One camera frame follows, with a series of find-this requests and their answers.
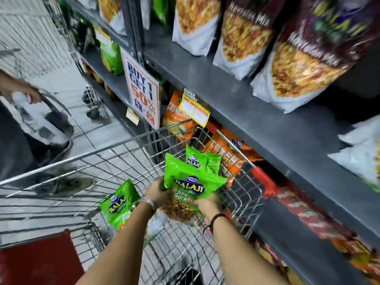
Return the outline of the white red offer sign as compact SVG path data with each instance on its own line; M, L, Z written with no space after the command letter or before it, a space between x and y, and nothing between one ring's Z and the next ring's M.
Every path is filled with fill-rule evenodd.
M120 48L131 107L153 129L160 128L159 81L124 48Z

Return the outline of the black wrist thread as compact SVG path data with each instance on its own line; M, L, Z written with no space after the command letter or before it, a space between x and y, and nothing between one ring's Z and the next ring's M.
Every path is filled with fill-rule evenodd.
M204 234L206 231L209 231L209 233L213 235L214 234L214 224L215 224L216 220L219 218L225 218L225 219L229 220L229 217L225 213L218 213L212 217L210 224L207 225L203 229L202 233Z

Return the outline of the grey metal shelf rack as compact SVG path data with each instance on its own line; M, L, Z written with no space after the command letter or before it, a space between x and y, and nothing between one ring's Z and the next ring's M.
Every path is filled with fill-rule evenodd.
M317 209L380 249L380 194L327 156L343 148L338 134L380 113L380 95L363 99L333 86L283 114L253 97L248 81L237 81L214 66L211 56L194 57L172 42L169 29L154 23L144 34L147 66L210 105L214 119L270 163L264 166L267 174L282 173ZM257 218L248 233L257 233L307 285L371 285L331 242L319 238L275 197L261 207L240 214L245 221Z

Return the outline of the dark green packet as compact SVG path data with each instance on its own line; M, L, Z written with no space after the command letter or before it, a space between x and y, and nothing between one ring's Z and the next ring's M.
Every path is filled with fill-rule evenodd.
M155 17L164 25L168 25L168 0L152 0Z

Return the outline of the maroon white snack mix bag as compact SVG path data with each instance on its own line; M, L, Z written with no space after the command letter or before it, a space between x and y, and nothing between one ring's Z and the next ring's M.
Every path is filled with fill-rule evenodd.
M287 0L226 0L213 65L242 80L253 73L275 34Z

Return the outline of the large yellow price tag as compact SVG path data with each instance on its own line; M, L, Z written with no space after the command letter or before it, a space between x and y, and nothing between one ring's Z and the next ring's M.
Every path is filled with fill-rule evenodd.
M209 109L192 100L185 93L182 95L182 101L180 102L179 109L203 128L206 127L211 115Z

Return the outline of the metal trolley with black wheels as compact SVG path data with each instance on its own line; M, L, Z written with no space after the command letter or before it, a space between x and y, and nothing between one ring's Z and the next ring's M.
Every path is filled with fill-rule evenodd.
M81 99L87 107L85 114L90 120L100 121L102 123L111 122L104 101L97 96L97 93L92 86L87 85L85 87Z

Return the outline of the row of red packets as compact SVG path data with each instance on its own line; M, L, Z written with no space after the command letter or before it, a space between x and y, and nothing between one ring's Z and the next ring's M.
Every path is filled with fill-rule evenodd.
M380 285L380 249L319 209L307 194L297 188L279 187L275 196L320 239L330 241L372 285Z

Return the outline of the red cart seat flap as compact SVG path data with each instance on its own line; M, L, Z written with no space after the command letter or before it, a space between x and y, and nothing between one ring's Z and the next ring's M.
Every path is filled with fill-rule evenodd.
M0 285L75 285L83 275L68 229L0 250Z

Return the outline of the large maroon snack mix bag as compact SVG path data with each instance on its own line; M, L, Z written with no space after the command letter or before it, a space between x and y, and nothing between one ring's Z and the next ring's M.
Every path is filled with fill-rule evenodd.
M252 95L290 113L354 67L379 36L380 0L301 0Z

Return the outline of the small yellow price tag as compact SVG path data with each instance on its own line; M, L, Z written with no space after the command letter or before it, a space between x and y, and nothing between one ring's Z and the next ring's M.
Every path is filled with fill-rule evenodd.
M139 124L139 117L130 108L127 108L126 118L129 119L136 126Z

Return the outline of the white puffed snack bag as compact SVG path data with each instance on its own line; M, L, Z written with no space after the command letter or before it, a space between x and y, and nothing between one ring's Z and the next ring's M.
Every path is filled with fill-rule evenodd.
M380 114L352 126L353 130L338 135L340 141L349 145L357 145L368 139L378 138L380 137Z
M380 137L341 149L328 157L380 193Z

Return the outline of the green snack packet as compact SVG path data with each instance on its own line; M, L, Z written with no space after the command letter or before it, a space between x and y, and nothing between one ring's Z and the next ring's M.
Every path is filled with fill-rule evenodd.
M185 162L196 169L219 175L222 155L210 152L201 152L190 145L186 146Z
M191 205L187 198L194 200L206 198L227 182L227 178L218 174L195 168L181 161L170 153L165 154L164 187L176 189L173 200L165 203L160 209L172 220L180 222L193 221L201 211Z
M111 228L119 232L124 227L132 211L139 204L140 199L141 197L135 186L128 179L115 192L100 202L99 208ZM148 221L143 248L147 247L167 225L167 216L162 211L157 210Z

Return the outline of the person's left forearm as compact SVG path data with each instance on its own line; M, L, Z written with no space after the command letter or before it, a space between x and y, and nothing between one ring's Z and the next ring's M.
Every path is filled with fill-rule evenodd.
M138 285L145 230L153 214L150 204L142 200L75 285Z

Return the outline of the person's right hand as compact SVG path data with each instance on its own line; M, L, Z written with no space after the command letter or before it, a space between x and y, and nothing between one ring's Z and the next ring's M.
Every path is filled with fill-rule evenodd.
M203 215L205 222L209 225L213 216L221 212L221 201L216 192L212 192L205 199L205 205L198 207Z

